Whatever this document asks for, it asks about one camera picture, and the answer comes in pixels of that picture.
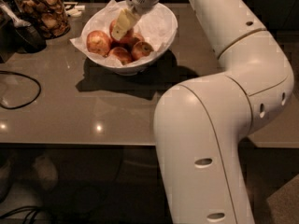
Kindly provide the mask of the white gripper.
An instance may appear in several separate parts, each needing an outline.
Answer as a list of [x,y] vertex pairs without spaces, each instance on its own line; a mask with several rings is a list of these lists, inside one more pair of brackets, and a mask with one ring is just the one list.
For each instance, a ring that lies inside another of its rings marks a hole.
[[111,35],[120,41],[135,27],[140,16],[150,12],[160,0],[125,0],[128,8],[120,11],[118,18],[112,26]]

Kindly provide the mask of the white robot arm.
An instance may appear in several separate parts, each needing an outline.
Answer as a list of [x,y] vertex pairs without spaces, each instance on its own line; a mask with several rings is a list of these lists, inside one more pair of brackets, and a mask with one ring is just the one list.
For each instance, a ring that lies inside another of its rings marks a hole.
[[221,71],[177,84],[155,109],[172,221],[254,224],[238,144],[283,111],[292,96],[292,67],[242,0],[189,2]]

